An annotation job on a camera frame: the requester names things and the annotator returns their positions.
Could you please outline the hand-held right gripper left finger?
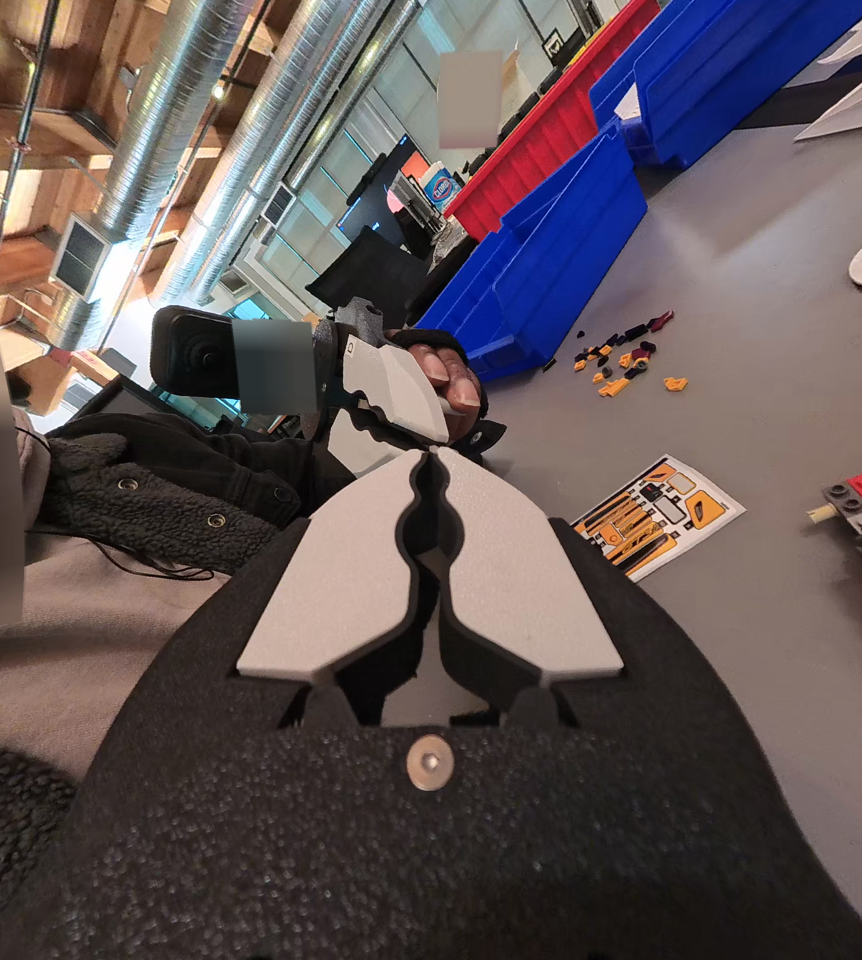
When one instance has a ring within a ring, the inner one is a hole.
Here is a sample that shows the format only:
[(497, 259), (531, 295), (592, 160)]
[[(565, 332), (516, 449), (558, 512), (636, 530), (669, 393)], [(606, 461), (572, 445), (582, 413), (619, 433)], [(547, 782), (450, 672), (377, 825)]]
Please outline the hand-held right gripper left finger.
[(402, 531), (426, 459), (419, 450), (404, 453), (309, 518), (237, 660), (242, 676), (314, 685), (410, 626), (418, 573)]

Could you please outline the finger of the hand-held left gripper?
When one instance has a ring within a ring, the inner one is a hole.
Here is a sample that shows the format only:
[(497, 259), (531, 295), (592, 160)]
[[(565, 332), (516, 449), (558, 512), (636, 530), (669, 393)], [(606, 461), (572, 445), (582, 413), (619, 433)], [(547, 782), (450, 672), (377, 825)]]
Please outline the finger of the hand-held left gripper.
[(338, 410), (327, 431), (327, 451), (356, 478), (422, 448), (421, 440), (361, 407)]
[(408, 350), (391, 343), (347, 341), (341, 386), (389, 427), (432, 445), (449, 441), (442, 399)]

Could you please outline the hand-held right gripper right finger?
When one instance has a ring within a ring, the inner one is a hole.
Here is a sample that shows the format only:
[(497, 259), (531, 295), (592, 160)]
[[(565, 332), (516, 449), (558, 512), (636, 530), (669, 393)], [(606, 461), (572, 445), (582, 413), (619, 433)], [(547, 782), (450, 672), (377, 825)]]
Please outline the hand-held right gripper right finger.
[(624, 667), (562, 539), (527, 496), (449, 448), (434, 453), (438, 637), (461, 686), (553, 686)]

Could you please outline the orange and black sticker sheet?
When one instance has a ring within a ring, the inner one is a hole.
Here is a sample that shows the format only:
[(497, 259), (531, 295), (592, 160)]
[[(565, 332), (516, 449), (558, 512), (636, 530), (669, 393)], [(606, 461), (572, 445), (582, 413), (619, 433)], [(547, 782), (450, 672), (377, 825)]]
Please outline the orange and black sticker sheet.
[(580, 515), (572, 528), (616, 570), (640, 582), (745, 512), (700, 471), (664, 455)]

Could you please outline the person's left forearm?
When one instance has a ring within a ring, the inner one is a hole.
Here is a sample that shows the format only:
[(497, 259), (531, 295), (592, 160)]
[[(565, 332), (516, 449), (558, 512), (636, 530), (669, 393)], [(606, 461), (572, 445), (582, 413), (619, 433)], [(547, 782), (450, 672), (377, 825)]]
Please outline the person's left forearm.
[(120, 463), (279, 529), (310, 517), (355, 479), (318, 442), (262, 438), (253, 431), (211, 434), (178, 414), (89, 414), (47, 439), (53, 446), (105, 434), (124, 439)]

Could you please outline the grey desk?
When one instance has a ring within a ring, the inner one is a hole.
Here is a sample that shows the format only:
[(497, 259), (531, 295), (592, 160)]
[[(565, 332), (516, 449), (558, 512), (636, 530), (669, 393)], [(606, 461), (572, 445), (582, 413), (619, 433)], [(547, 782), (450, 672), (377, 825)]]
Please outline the grey desk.
[[(739, 129), (683, 173), (639, 173), (648, 212), (555, 366), (487, 387), (508, 426), (490, 462), (569, 521), (665, 453), (745, 507), (642, 586), (728, 685), (862, 914), (862, 557), (844, 523), (808, 518), (862, 474), (862, 129), (798, 131)], [(615, 398), (573, 371), (669, 309)]]

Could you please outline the person's left hand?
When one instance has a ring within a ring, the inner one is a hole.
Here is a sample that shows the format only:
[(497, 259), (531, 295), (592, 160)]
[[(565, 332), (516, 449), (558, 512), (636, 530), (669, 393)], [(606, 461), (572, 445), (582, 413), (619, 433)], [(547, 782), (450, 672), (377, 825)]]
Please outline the person's left hand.
[(445, 421), (452, 446), (486, 418), (486, 392), (452, 334), (437, 329), (401, 328), (386, 330), (385, 338), (413, 356), (434, 391), (449, 405), (452, 413), (445, 414)]

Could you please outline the black standing panel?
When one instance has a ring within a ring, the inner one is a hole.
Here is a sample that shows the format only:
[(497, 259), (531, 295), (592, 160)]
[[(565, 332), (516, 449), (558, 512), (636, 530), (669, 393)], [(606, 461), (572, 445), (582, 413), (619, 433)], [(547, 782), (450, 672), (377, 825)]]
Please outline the black standing panel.
[(424, 288), (428, 263), (394, 245), (370, 226), (304, 289), (334, 310), (354, 298), (370, 302), (383, 316), (385, 327), (409, 326), (408, 304)]

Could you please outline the blue storage bin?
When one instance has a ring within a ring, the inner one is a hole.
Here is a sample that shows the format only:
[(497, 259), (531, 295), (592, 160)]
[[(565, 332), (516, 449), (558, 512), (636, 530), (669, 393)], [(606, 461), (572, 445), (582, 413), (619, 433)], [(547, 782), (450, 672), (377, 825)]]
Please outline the blue storage bin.
[(633, 167), (684, 170), (862, 21), (862, 1), (671, 2), (617, 61)]
[(598, 130), (603, 131), (617, 117), (616, 108), (632, 86), (641, 99), (646, 81), (657, 77), (673, 55), (719, 13), (718, 1), (669, 2), (618, 56), (589, 91)]
[(487, 382), (557, 353), (647, 211), (615, 118), (486, 234), (415, 325)]

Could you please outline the wipes canister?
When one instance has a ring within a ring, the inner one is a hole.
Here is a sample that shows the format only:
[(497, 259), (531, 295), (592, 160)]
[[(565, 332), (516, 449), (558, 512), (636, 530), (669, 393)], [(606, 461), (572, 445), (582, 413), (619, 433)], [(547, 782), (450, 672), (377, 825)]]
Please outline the wipes canister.
[(422, 174), (419, 186), (425, 199), (442, 217), (446, 216), (446, 210), (461, 190), (461, 185), (440, 160)]

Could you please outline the small red and black pieces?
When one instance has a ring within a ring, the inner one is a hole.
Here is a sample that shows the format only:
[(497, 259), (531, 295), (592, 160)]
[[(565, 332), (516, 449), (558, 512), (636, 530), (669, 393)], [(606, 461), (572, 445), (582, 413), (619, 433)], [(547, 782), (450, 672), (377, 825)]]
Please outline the small red and black pieces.
[(597, 395), (614, 399), (652, 369), (658, 353), (655, 338), (675, 316), (675, 310), (669, 309), (612, 334), (604, 342), (584, 346), (572, 360), (573, 372), (590, 371), (590, 382)]

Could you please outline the red storage bin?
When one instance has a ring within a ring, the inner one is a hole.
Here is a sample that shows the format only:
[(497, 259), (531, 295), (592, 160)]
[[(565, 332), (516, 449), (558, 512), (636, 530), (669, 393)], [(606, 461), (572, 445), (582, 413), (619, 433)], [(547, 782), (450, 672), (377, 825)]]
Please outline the red storage bin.
[(512, 207), (596, 136), (592, 87), (660, 9), (657, 1), (630, 1), (599, 30), (470, 177), (445, 216), (478, 241), (498, 232)]

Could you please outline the silver ventilation duct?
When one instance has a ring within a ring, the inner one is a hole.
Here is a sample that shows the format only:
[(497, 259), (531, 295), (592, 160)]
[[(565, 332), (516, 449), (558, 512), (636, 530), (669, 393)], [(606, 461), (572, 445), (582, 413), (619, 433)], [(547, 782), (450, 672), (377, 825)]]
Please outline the silver ventilation duct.
[(201, 304), (247, 239), (354, 58), (391, 13), (423, 2), (302, 1), (272, 53), (150, 299)]
[(170, 4), (93, 215), (111, 241), (140, 241), (147, 233), (249, 10), (239, 1)]

